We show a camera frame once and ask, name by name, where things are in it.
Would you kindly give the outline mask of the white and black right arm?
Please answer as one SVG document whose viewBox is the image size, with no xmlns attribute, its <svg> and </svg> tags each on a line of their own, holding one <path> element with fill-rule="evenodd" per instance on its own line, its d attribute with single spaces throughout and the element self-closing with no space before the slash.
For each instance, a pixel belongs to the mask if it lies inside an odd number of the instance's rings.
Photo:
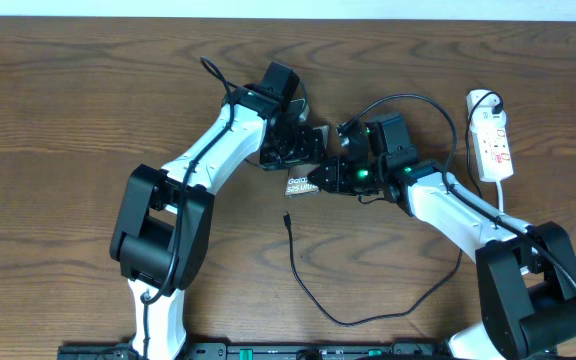
<svg viewBox="0 0 576 360">
<path fill-rule="evenodd" d="M 308 178 L 329 193 L 383 194 L 430 224 L 476 265 L 481 320 L 452 335 L 459 359 L 553 359 L 576 337 L 576 256 L 566 231 L 510 217 L 465 189 L 438 163 L 418 158 L 393 114 L 339 127 L 347 152 Z"/>
</svg>

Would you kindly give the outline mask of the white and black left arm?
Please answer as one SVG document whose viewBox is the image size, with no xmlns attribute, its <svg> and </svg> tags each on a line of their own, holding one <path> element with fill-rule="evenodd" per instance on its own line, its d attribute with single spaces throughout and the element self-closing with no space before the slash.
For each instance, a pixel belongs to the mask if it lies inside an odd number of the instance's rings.
<svg viewBox="0 0 576 360">
<path fill-rule="evenodd" d="M 182 155 L 159 168 L 139 165 L 129 176 L 109 246 L 135 303 L 132 359 L 174 359 L 187 339 L 184 296 L 207 255 L 215 198 L 256 153 L 264 171 L 317 164 L 324 133 L 307 122 L 303 85 L 273 62 L 262 80 L 237 86 L 203 59 L 225 95 L 213 125 Z"/>
</svg>

